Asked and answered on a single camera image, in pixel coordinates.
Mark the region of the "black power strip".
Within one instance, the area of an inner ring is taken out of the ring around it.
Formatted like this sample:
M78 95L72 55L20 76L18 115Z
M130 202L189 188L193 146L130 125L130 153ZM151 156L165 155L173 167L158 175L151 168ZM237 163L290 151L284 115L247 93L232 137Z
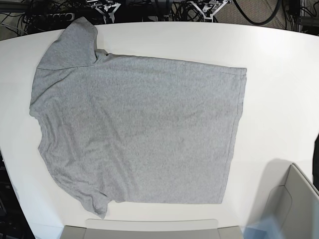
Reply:
M56 22L71 22L75 19L74 13L50 13L50 14L34 14L32 17L39 22L56 23Z

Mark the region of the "blue blurred object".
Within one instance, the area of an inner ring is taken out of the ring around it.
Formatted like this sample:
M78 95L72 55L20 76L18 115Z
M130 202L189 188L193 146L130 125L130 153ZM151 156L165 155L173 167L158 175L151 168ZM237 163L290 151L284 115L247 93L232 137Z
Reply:
M258 223L243 229L244 239L284 239L279 224L273 216L261 219Z

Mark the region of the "beige box at right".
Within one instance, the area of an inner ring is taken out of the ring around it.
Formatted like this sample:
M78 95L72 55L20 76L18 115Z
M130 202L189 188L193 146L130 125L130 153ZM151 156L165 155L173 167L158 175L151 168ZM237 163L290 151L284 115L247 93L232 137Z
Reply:
M270 192L263 218L268 216L277 220L285 239L319 237L319 191L296 164Z

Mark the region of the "beige box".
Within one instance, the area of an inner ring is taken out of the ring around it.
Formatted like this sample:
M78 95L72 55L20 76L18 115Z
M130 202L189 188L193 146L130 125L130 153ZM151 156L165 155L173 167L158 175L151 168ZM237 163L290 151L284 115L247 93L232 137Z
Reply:
M270 192L263 218L268 216L277 220L285 239L319 237L319 191L296 164Z
M218 220L113 221L87 219L65 226L62 239L242 239L239 226L220 228Z

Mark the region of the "grey T-shirt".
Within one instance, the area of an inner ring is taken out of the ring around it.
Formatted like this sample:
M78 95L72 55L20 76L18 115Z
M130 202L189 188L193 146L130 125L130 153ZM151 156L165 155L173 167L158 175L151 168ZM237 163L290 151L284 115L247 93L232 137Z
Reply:
M73 21L32 84L39 153L56 184L100 218L108 203L220 204L245 68L114 55Z

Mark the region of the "beige box at bottom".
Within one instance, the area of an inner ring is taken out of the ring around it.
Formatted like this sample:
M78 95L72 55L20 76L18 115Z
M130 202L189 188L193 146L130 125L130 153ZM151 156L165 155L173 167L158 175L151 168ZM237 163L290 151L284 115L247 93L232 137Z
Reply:
M87 219L65 226L62 239L242 239L239 226L220 228L218 220L113 221Z

